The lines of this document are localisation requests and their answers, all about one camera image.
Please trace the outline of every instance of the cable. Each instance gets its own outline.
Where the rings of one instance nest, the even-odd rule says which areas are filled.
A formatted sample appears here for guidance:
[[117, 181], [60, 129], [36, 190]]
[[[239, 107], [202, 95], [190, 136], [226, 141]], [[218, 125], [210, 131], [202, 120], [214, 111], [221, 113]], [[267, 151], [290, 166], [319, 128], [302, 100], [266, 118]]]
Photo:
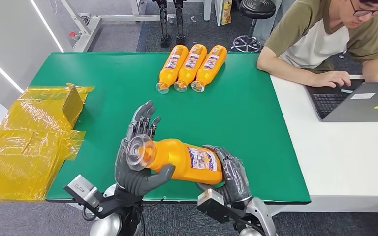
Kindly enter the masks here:
[[144, 221], [144, 215], [142, 207], [137, 207], [138, 213], [140, 213], [141, 222], [143, 223], [143, 236], [146, 236], [146, 222]]
[[249, 225], [249, 226], [251, 226], [253, 229], [255, 229], [255, 230], [257, 230], [259, 233], [261, 233], [262, 235], [266, 235], [265, 233], [264, 233], [264, 231], [259, 227], [259, 226], [257, 226], [257, 225], [254, 225], [254, 224], [252, 224], [252, 223], [250, 223], [250, 222], [248, 222], [248, 221], [245, 221], [245, 220], [243, 220], [243, 219], [238, 219], [237, 221], [240, 221], [241, 223], [244, 223], [244, 224], [246, 224], [246, 225]]
[[154, 203], [154, 204], [148, 205], [148, 206], [144, 206], [144, 207], [154, 207], [155, 205], [158, 205], [158, 204], [160, 204], [161, 202], [163, 202], [164, 199], [166, 199], [166, 198], [163, 197], [160, 201], [158, 201], [158, 202], [156, 202], [156, 203]]
[[[53, 10], [53, 5], [51, 4], [50, 0], [48, 0], [48, 4], [50, 4], [51, 10]], [[54, 5], [56, 6], [56, 12], [54, 13], [54, 15], [57, 15], [57, 12], [59, 11], [59, 9], [57, 7], [56, 0], [54, 0]]]
[[86, 215], [86, 207], [83, 206], [83, 209], [82, 209], [82, 216], [83, 216], [83, 219], [85, 219], [86, 221], [94, 221], [96, 219], [96, 215], [94, 214], [91, 218], [88, 218], [87, 215]]
[[54, 15], [57, 15], [57, 12], [58, 12], [58, 8], [57, 8], [57, 2], [56, 2], [56, 0], [54, 0], [54, 5], [56, 5], [56, 12], [54, 13]]

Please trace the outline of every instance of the gray floor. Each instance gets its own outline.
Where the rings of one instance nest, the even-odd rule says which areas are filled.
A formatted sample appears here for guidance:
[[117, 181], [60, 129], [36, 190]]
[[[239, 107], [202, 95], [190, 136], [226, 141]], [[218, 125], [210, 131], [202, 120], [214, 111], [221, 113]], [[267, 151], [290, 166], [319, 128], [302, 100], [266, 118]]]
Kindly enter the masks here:
[[[144, 209], [147, 236], [236, 236], [195, 205], [160, 204]], [[374, 213], [281, 213], [274, 217], [280, 236], [377, 236]], [[0, 236], [85, 236], [91, 223], [61, 203], [0, 203]]]
[[[78, 12], [92, 14], [130, 14], [128, 0], [70, 0]], [[185, 4], [187, 43], [215, 44], [229, 47], [231, 40], [247, 32], [249, 19], [233, 15], [233, 22], [216, 27], [215, 13], [204, 22], [199, 4]], [[59, 2], [58, 19], [66, 35], [78, 28]], [[158, 8], [147, 3], [147, 11]], [[176, 25], [170, 26], [176, 35]], [[169, 51], [159, 45], [159, 23], [103, 23], [91, 51]], [[359, 65], [349, 58], [333, 58], [339, 69], [359, 73]], [[236, 236], [231, 224], [218, 224], [195, 209], [194, 205], [162, 204], [144, 209], [148, 236]], [[376, 236], [378, 214], [375, 213], [281, 213], [274, 217], [280, 236]], [[0, 203], [0, 236], [85, 236], [90, 223], [80, 211], [58, 203]]]
[[[55, 11], [53, 0], [50, 0]], [[64, 6], [57, 1], [57, 19], [65, 31], [78, 32], [79, 28], [71, 19]], [[130, 0], [69, 0], [77, 13], [85, 12], [92, 15], [131, 15]], [[145, 11], [142, 4], [140, 11]], [[90, 52], [135, 52], [138, 44], [142, 22], [102, 22], [101, 28], [91, 45]]]

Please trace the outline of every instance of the black stool seat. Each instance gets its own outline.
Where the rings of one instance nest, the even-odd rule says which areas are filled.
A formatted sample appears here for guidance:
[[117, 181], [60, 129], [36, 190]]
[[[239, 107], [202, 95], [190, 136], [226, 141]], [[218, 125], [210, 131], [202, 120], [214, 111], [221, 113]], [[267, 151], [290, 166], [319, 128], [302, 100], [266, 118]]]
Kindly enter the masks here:
[[270, 0], [243, 0], [240, 12], [252, 19], [267, 19], [275, 14], [276, 6]]

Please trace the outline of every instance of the clear bottle cap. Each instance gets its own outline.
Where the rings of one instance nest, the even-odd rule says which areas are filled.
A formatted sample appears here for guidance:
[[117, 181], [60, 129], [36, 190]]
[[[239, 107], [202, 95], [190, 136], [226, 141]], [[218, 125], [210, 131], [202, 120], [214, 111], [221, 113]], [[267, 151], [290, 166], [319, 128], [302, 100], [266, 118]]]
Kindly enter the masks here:
[[164, 82], [158, 82], [156, 84], [156, 90], [161, 94], [166, 94], [169, 92], [169, 86]]
[[183, 81], [176, 81], [173, 86], [175, 87], [176, 91], [179, 92], [186, 92], [188, 89], [188, 85]]
[[140, 171], [150, 165], [156, 149], [153, 140], [146, 134], [131, 139], [126, 149], [126, 161], [132, 170]]
[[192, 82], [192, 89], [195, 92], [203, 92], [205, 90], [205, 85], [201, 81], [193, 81]]

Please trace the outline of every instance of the bottle label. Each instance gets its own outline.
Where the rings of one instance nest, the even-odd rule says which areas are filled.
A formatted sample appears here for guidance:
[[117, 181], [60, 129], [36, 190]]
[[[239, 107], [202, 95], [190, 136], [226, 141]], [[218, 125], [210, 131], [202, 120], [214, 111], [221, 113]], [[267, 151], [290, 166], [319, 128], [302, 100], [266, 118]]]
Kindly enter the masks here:
[[208, 59], [206, 60], [203, 68], [211, 69], [214, 68], [214, 65], [217, 63], [220, 55], [222, 53], [222, 48], [213, 48]]
[[186, 61], [185, 67], [195, 68], [196, 62], [198, 61], [199, 55], [191, 53], [188, 60]]
[[217, 160], [210, 151], [188, 147], [190, 167], [195, 169], [217, 171]]
[[183, 49], [182, 49], [182, 48], [176, 47], [176, 48], [172, 51], [172, 53], [171, 53], [169, 59], [167, 60], [167, 63], [166, 63], [166, 65], [164, 66], [164, 68], [169, 68], [169, 69], [172, 69], [172, 70], [173, 70], [174, 68], [176, 68], [177, 61], [179, 60], [180, 55], [182, 54], [182, 52], [183, 52]]
[[173, 54], [170, 56], [169, 60], [167, 61], [167, 64], [165, 68], [174, 69], [176, 68], [177, 61], [179, 60], [180, 55]]

